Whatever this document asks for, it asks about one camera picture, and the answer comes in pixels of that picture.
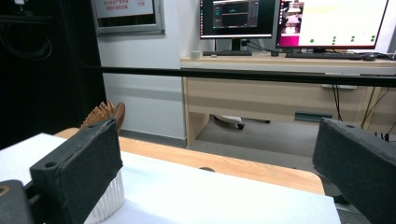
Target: black foam block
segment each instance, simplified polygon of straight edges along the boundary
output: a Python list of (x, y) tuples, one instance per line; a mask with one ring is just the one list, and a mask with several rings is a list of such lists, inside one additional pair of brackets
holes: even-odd
[(396, 223), (396, 146), (361, 128), (323, 119), (313, 163), (371, 222)]
[(30, 168), (47, 223), (83, 223), (122, 167), (116, 121), (80, 130)]

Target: keyboard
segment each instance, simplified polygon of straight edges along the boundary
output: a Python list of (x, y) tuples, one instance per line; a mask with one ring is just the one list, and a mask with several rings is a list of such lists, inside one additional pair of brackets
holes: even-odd
[(356, 53), (286, 53), (286, 58), (304, 59), (349, 59), (360, 60), (363, 55)]
[(204, 51), (202, 52), (203, 56), (251, 56), (250, 50), (218, 50), (218, 51)]

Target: desk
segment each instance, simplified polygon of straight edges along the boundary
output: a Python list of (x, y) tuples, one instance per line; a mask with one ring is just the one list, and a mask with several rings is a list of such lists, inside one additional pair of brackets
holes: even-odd
[[(3, 149), (0, 181), (26, 184), (29, 167), (64, 140), (42, 133)], [(332, 197), (124, 151), (121, 157), (125, 201), (104, 223), (340, 223)]]
[[(69, 138), (77, 131), (77, 128), (71, 128), (56, 133), (55, 135), (62, 138)], [(254, 161), (243, 161), (124, 137), (120, 137), (120, 149), (137, 155), (163, 161), (171, 161), (191, 167), (210, 167), (216, 172), (225, 175), (234, 175), (317, 194), (324, 194), (320, 178), (306, 171)]]
[[(284, 54), (271, 57), (262, 52), (254, 52), (251, 57), (202, 57), (194, 61), (186, 58), (181, 60), (180, 66), (182, 69), (321, 73), (323, 76), (326, 73), (366, 77), (396, 74), (394, 61), (291, 59), (285, 58)], [(205, 127), (210, 114), (314, 125), (318, 123), (296, 120), (296, 112), (337, 118), (332, 88), (324, 88), (321, 84), (198, 77), (184, 77), (183, 80), (188, 146)], [(381, 104), (366, 116), (368, 108), (375, 105), (387, 88), (346, 87), (348, 89), (339, 91), (343, 120), (356, 126), (361, 126), (364, 121), (364, 129), (387, 133), (396, 121), (396, 90), (390, 89)]]

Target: wooden desk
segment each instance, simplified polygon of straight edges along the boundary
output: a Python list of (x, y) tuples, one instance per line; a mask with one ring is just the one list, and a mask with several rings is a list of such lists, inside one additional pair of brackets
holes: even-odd
[[(350, 60), (292, 59), (253, 53), (251, 57), (202, 57), (182, 59), (181, 68), (220, 70), (277, 71), (361, 76), (394, 76), (396, 62)], [(184, 100), (188, 146), (206, 126), (209, 115), (228, 115), (248, 119), (275, 120), (317, 125), (318, 122), (296, 120), (296, 113), (331, 115), (337, 119), (332, 86), (322, 84), (266, 82), (184, 77)], [(396, 90), (391, 89), (365, 119), (387, 88), (341, 86), (340, 111), (343, 121), (371, 132), (387, 133), (396, 118)]]
[[(69, 138), (77, 131), (77, 128), (71, 128), (56, 133), (55, 135), (63, 138)], [(171, 161), (191, 167), (210, 167), (217, 173), (225, 175), (234, 175), (293, 189), (301, 189), (317, 194), (324, 194), (320, 178), (307, 171), (254, 161), (243, 161), (124, 137), (120, 137), (120, 149), (137, 155), (163, 161)]]

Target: black cabinet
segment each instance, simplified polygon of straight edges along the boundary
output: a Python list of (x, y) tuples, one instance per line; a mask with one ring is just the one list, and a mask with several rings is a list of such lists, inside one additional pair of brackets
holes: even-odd
[(46, 38), (50, 42), (44, 60), (16, 56), (0, 44), (0, 149), (78, 127), (106, 100), (102, 73), (81, 68), (101, 65), (91, 1), (29, 0), (24, 13), (15, 11), (13, 1), (2, 1), (0, 8), (2, 38), (14, 49), (31, 52)]

